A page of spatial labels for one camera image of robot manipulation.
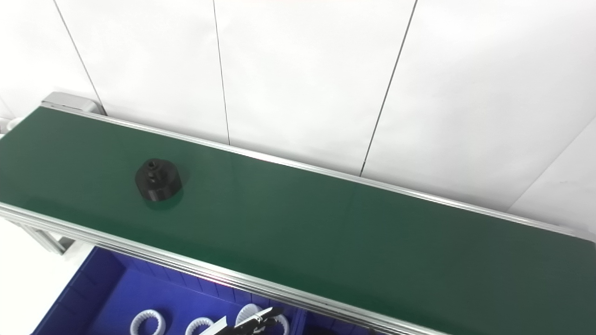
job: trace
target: panel seam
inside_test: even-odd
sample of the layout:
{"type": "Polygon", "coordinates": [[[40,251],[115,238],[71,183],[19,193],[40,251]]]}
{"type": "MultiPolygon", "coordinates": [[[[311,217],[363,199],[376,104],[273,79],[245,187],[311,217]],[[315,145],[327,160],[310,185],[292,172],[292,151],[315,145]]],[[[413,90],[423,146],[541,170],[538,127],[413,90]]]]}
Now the panel seam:
{"type": "Polygon", "coordinates": [[[383,97],[383,102],[381,103],[381,109],[378,112],[377,121],[375,122],[374,129],[372,130],[371,140],[368,143],[367,153],[364,156],[364,161],[362,162],[362,168],[360,169],[360,174],[358,176],[362,177],[362,173],[364,172],[364,166],[367,163],[368,154],[371,151],[371,146],[373,144],[374,135],[377,133],[378,123],[381,120],[381,114],[383,114],[383,109],[385,107],[385,101],[387,101],[387,95],[389,94],[389,89],[391,88],[391,82],[393,81],[393,76],[395,75],[395,69],[398,67],[399,57],[402,55],[403,45],[406,42],[406,37],[408,36],[410,24],[412,23],[412,18],[414,17],[414,11],[416,10],[416,5],[418,4],[418,0],[414,1],[414,6],[412,6],[412,13],[410,13],[410,17],[408,20],[408,25],[406,26],[406,31],[403,34],[402,43],[399,46],[398,57],[395,60],[395,64],[393,65],[393,71],[391,72],[391,77],[389,77],[389,84],[387,84],[387,90],[385,91],[385,96],[383,97]]]}
{"type": "Polygon", "coordinates": [[[75,44],[75,39],[73,39],[73,36],[70,33],[70,29],[66,25],[66,21],[64,20],[64,16],[62,15],[62,12],[60,11],[60,7],[58,6],[58,3],[56,2],[56,0],[52,0],[52,2],[54,3],[54,6],[56,6],[56,10],[58,11],[58,15],[60,16],[60,20],[62,21],[62,24],[64,25],[64,28],[66,29],[66,33],[69,34],[70,42],[72,42],[73,47],[74,47],[74,51],[76,52],[77,56],[79,57],[79,61],[80,61],[81,65],[83,65],[83,69],[85,70],[85,74],[87,75],[87,79],[89,79],[89,83],[91,84],[91,87],[93,88],[93,91],[95,92],[95,96],[97,97],[97,100],[100,103],[100,107],[105,112],[104,104],[101,102],[100,95],[97,93],[97,89],[95,88],[95,84],[93,84],[93,80],[91,79],[91,75],[89,74],[89,70],[87,70],[87,66],[85,65],[85,62],[83,61],[83,57],[81,57],[81,55],[80,55],[79,48],[77,48],[77,46],[75,44]]]}
{"type": "Polygon", "coordinates": [[[582,128],[582,130],[580,130],[578,132],[578,134],[573,137],[573,139],[571,141],[569,141],[569,143],[559,152],[559,154],[550,162],[550,164],[548,164],[544,170],[542,170],[542,172],[532,181],[532,183],[530,183],[530,185],[528,185],[528,187],[520,194],[519,197],[517,197],[512,203],[511,206],[509,206],[509,208],[507,208],[507,213],[513,208],[513,206],[515,206],[515,204],[530,190],[530,188],[540,179],[540,177],[542,177],[544,175],[544,173],[546,173],[546,171],[559,159],[559,157],[561,157],[561,155],[567,151],[567,149],[569,147],[571,147],[571,145],[577,140],[577,138],[583,133],[585,132],[585,130],[592,124],[592,122],[594,122],[596,120],[596,115],[592,116],[592,119],[590,119],[590,121],[582,128]]]}
{"type": "Polygon", "coordinates": [[[226,104],[226,101],[225,101],[224,69],[222,68],[222,53],[221,53],[221,49],[219,47],[218,17],[217,17],[217,14],[215,13],[215,0],[212,0],[212,1],[213,1],[213,20],[215,21],[215,37],[218,42],[219,74],[222,79],[223,112],[225,113],[225,128],[228,133],[228,145],[231,145],[230,140],[229,140],[228,105],[226,104]]]}

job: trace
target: white wall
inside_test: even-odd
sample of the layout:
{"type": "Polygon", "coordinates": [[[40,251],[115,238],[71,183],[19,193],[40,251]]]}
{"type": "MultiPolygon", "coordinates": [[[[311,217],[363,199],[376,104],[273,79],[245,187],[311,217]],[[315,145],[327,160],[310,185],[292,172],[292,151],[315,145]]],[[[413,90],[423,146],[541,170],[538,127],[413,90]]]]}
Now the white wall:
{"type": "MultiPolygon", "coordinates": [[[[0,4],[0,117],[66,91],[358,174],[414,1],[57,4],[0,4]]],[[[420,0],[363,176],[596,229],[595,15],[587,0],[420,0]]]]}
{"type": "Polygon", "coordinates": [[[358,174],[414,0],[217,0],[231,144],[358,174]]]}
{"type": "Polygon", "coordinates": [[[0,50],[0,97],[11,112],[0,117],[25,116],[52,91],[98,100],[51,0],[0,2],[0,50]]]}
{"type": "Polygon", "coordinates": [[[420,1],[364,176],[508,210],[596,116],[595,14],[420,1]]]}

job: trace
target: white gear ring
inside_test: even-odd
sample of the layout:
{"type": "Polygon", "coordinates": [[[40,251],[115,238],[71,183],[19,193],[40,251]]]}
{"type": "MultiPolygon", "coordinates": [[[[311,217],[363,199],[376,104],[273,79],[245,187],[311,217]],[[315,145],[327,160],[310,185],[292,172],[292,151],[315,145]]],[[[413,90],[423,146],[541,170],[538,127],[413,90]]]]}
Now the white gear ring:
{"type": "Polygon", "coordinates": [[[290,323],[288,322],[288,319],[286,319],[283,315],[278,315],[275,317],[275,319],[281,324],[282,327],[284,327],[284,335],[288,335],[290,332],[290,323]]]}
{"type": "Polygon", "coordinates": [[[184,333],[184,334],[185,335],[193,335],[193,331],[202,325],[211,327],[211,326],[213,326],[213,321],[211,321],[210,318],[196,318],[188,324],[186,333],[184,333]]]}
{"type": "Polygon", "coordinates": [[[163,335],[166,332],[166,320],[159,312],[153,309],[146,309],[135,316],[131,322],[131,335],[139,335],[139,327],[141,323],[147,319],[157,319],[157,329],[153,332],[153,335],[163,335]]]}
{"type": "MultiPolygon", "coordinates": [[[[262,310],[263,309],[261,307],[258,307],[254,303],[249,303],[248,305],[242,307],[242,309],[240,309],[240,312],[238,312],[238,316],[236,317],[236,325],[238,325],[242,321],[252,317],[254,314],[256,314],[262,310]]],[[[264,327],[259,328],[259,329],[255,330],[254,333],[258,334],[261,331],[263,331],[264,329],[265,329],[264,327]]]]}

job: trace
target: black plastic part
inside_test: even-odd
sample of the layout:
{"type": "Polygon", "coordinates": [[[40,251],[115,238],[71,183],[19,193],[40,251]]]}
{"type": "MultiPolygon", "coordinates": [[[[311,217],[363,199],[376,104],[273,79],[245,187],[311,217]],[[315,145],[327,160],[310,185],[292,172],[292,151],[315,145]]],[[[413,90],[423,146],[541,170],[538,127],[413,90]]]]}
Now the black plastic part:
{"type": "Polygon", "coordinates": [[[176,166],[165,159],[149,159],[135,175],[136,187],[143,198],[162,201],[173,197],[182,188],[176,166]]]}

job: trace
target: metal support leg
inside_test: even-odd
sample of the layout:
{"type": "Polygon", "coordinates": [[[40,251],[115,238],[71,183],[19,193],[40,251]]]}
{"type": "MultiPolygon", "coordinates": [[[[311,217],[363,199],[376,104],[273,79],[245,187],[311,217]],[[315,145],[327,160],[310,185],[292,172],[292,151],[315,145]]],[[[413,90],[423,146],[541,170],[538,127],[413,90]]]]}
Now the metal support leg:
{"type": "Polygon", "coordinates": [[[45,250],[53,253],[57,253],[58,255],[63,255],[64,252],[73,244],[74,240],[70,238],[63,237],[60,241],[57,241],[52,235],[48,232],[29,227],[26,225],[19,225],[27,234],[33,237],[45,250]]]}

